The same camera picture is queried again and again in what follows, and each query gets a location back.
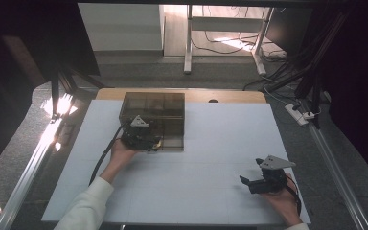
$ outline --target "human hand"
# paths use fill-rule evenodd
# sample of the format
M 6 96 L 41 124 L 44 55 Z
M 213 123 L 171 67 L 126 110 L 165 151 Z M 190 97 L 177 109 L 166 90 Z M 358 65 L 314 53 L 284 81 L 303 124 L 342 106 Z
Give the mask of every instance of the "human hand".
M 287 185 L 294 192 L 297 191 L 295 184 L 291 180 L 291 175 L 289 173 L 286 173 L 286 175 Z M 288 227 L 303 222 L 298 215 L 295 198 L 287 189 L 283 189 L 276 194 L 261 194 L 261 196 L 271 204 L 277 213 L 279 213 Z
M 100 177 L 109 184 L 112 183 L 116 174 L 133 158 L 137 150 L 128 149 L 120 139 L 116 140 L 111 149 L 109 163 Z

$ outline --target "white shirt sleeve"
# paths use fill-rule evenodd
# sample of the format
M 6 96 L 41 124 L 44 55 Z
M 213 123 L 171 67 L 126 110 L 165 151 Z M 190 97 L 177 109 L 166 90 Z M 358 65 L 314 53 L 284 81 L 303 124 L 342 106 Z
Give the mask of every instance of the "white shirt sleeve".
M 307 226 L 306 223 L 300 223 L 300 224 L 294 225 L 292 227 L 289 227 L 286 230 L 309 230 L 309 227 Z
M 100 177 L 95 178 L 87 190 L 74 198 L 55 229 L 99 229 L 112 193 L 112 185 Z

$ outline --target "white table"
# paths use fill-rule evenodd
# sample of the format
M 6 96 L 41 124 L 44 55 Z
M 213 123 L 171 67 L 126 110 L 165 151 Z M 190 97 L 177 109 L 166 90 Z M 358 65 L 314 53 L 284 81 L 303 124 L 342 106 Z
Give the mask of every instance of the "white table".
M 121 105 L 122 101 L 92 101 L 42 220 L 58 221 L 71 200 L 87 188 L 119 126 Z M 261 178 L 255 158 L 271 154 L 288 159 L 270 105 L 186 102 L 185 116 L 184 151 L 136 155 L 113 183 L 115 193 L 108 200 L 104 221 L 282 224 L 269 204 L 250 194 L 239 179 L 239 175 Z M 304 201 L 301 217 L 310 222 Z

